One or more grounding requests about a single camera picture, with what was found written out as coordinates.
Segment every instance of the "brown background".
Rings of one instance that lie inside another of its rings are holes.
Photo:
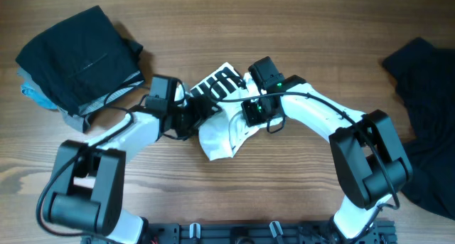
[[[240,72],[269,55],[353,109],[384,110],[413,138],[381,59],[416,36],[455,47],[455,0],[0,0],[0,243],[77,243],[36,225],[36,199],[58,146],[103,133],[123,116],[104,112],[87,135],[20,92],[14,59],[41,31],[100,5],[123,35],[145,46],[141,67],[190,85],[229,62]],[[142,91],[119,105],[136,102]],[[328,144],[289,122],[251,137],[234,159],[208,162],[197,138],[160,139],[127,165],[124,207],[151,222],[327,219],[343,198]],[[400,243],[453,243],[455,222],[400,195]]]

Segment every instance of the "black fabric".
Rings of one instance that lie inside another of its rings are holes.
[[[397,79],[416,139],[404,144],[414,178],[410,201],[455,220],[455,50],[416,38],[383,62]]]
[[[141,50],[140,44],[124,41],[95,6],[37,35],[16,62],[52,102],[73,115],[137,72]]]

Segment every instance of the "brown floor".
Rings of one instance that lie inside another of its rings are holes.
[[[99,4],[124,34],[144,44],[142,68],[190,85],[224,62],[245,72],[269,55],[353,109],[384,110],[403,141],[413,138],[385,56],[422,36],[455,47],[455,0],[0,0],[0,243],[77,243],[38,228],[36,199],[60,143],[104,132],[121,114],[105,112],[87,136],[57,112],[24,97],[14,59],[41,31]],[[141,91],[120,105],[137,101]],[[124,207],[151,222],[327,219],[343,198],[328,144],[307,127],[251,137],[234,159],[208,162],[197,138],[160,139],[127,165]],[[400,243],[453,243],[455,222],[400,195]]]

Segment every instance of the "gray fabric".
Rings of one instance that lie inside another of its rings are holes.
[[[125,82],[128,80],[131,80],[132,78],[136,77],[140,73],[141,73],[140,71],[137,71],[137,72],[131,74],[125,80]],[[17,74],[19,76],[21,76],[30,85],[30,87],[33,88],[36,92],[38,92],[40,95],[46,97],[44,95],[43,91],[41,90],[40,86],[32,80],[31,75],[29,73],[27,73],[23,68],[19,68],[17,71]],[[141,85],[143,82],[144,81],[137,81],[135,83],[132,83],[131,85]],[[131,89],[132,89],[132,87],[128,87],[128,88],[124,88],[124,89],[114,92],[107,100],[107,103],[116,100],[118,97],[122,96],[123,94],[130,91]],[[57,109],[61,113],[63,121],[68,126],[83,133],[91,127],[89,121],[86,120],[86,118],[88,118],[90,116],[90,113],[103,107],[106,96],[107,95],[104,95],[92,102],[79,106],[80,115],[82,115],[82,116],[79,116],[79,115],[70,116],[68,114],[68,112],[65,111],[63,108],[60,108],[57,106]]]

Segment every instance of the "light blue fabric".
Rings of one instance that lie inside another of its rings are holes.
[[[49,109],[49,110],[56,110],[57,106],[54,105],[45,95],[40,94],[38,91],[34,90],[33,87],[28,82],[24,82],[21,85],[21,92],[26,97],[31,98],[35,101],[39,106]]]

